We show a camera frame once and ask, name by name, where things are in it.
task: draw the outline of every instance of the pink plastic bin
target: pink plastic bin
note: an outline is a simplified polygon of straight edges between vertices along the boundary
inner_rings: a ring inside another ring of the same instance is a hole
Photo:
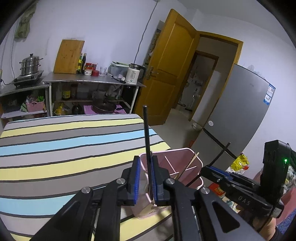
[[[177,150],[153,152],[153,155],[157,155],[159,166],[168,169],[171,178],[174,178],[190,162],[195,153],[189,148],[182,148]],[[142,219],[158,214],[159,212],[168,209],[168,207],[157,207],[149,198],[149,195],[147,194],[148,174],[146,153],[140,154],[139,156],[141,159],[139,197],[137,204],[131,208],[135,217]],[[184,185],[188,184],[199,174],[202,167],[202,161],[198,157],[195,158],[195,160],[179,178],[179,181]],[[199,189],[202,186],[203,180],[201,177],[190,185],[191,188],[196,189]]]
[[[43,110],[44,101],[42,102],[33,101],[32,103],[26,102],[26,106],[27,106],[28,112],[41,111]]]

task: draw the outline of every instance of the refrigerator sticker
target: refrigerator sticker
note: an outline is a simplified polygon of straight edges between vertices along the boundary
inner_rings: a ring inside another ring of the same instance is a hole
[[[271,97],[268,94],[266,94],[263,102],[269,105],[270,101],[271,101]]]
[[[266,94],[268,94],[272,98],[272,96],[274,94],[274,90],[275,90],[275,88],[271,84],[269,84]]]

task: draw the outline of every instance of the white kettle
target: white kettle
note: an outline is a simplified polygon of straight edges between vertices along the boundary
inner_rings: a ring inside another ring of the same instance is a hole
[[[128,73],[126,75],[126,82],[130,84],[137,84],[138,80],[142,80],[146,73],[146,67],[137,65],[137,64],[130,64],[128,68]],[[140,70],[143,70],[142,76],[139,78]]]

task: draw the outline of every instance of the gray refrigerator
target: gray refrigerator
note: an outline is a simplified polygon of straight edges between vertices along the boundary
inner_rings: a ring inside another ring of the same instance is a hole
[[[275,88],[250,70],[234,65],[225,89],[191,149],[204,166],[230,142],[214,166],[226,170],[261,124]]]

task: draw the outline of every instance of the screw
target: screw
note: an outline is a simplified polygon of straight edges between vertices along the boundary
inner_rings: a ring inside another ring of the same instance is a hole
[[[83,193],[89,193],[91,191],[91,188],[90,187],[84,187],[84,188],[81,189],[81,191]]]
[[[200,191],[203,193],[203,194],[209,194],[210,193],[210,190],[207,188],[207,187],[202,187],[200,189]]]
[[[126,180],[125,180],[124,178],[119,178],[119,179],[116,180],[116,182],[117,182],[118,184],[124,184],[125,181],[126,181]]]
[[[175,180],[172,178],[168,178],[165,182],[169,185],[173,185],[175,183]]]

